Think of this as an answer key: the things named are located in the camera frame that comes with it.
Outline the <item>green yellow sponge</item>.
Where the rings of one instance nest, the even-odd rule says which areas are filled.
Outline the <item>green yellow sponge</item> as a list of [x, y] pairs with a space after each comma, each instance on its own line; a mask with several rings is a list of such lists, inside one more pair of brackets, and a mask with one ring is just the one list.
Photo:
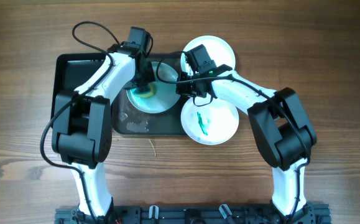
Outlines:
[[145, 86], [136, 88], [133, 95], [139, 98], [149, 98], [155, 95], [155, 87], [153, 83], [148, 83]]

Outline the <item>white plate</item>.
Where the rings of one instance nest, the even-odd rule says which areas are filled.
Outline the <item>white plate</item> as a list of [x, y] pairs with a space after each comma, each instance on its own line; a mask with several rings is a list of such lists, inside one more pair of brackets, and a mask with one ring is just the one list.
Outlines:
[[180, 121], [186, 134], [205, 145], [217, 145], [231, 139], [239, 126], [237, 108], [221, 99], [197, 97], [183, 105]]
[[[161, 63], [159, 66], [159, 77], [168, 81], [175, 81], [178, 73], [170, 65]], [[163, 83], [157, 78], [150, 83], [153, 86], [154, 94], [146, 98], [136, 95], [136, 89], [128, 90], [127, 97], [131, 104], [139, 111], [145, 113], [162, 113], [173, 107], [180, 99], [180, 95], [176, 94], [176, 86]]]
[[203, 35], [191, 40], [183, 51], [188, 52], [199, 45], [204, 45], [210, 59], [212, 59], [217, 67], [227, 65], [232, 70], [236, 67], [236, 58], [233, 49], [230, 45], [213, 35]]

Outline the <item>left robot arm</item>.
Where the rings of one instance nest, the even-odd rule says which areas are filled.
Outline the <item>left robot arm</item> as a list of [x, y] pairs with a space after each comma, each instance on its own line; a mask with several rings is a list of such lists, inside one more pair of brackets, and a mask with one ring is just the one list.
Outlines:
[[155, 80], [147, 60], [152, 45], [145, 29], [131, 27], [126, 41], [104, 52], [106, 58], [91, 78], [55, 96], [46, 128], [52, 130], [52, 149], [62, 159], [59, 167], [73, 172], [80, 196], [74, 216], [78, 222], [115, 220], [104, 171], [112, 143], [111, 105], [121, 90], [150, 91], [149, 84]]

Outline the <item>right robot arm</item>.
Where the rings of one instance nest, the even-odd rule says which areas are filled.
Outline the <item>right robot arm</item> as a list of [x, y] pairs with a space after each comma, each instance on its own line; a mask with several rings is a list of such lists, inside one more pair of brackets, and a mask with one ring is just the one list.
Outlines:
[[183, 51], [192, 74], [182, 72], [177, 91], [220, 99], [247, 114], [256, 146], [272, 167], [272, 203], [287, 220], [306, 204], [304, 171], [317, 137], [296, 92], [272, 90], [241, 77], [229, 65], [217, 65], [202, 44]]

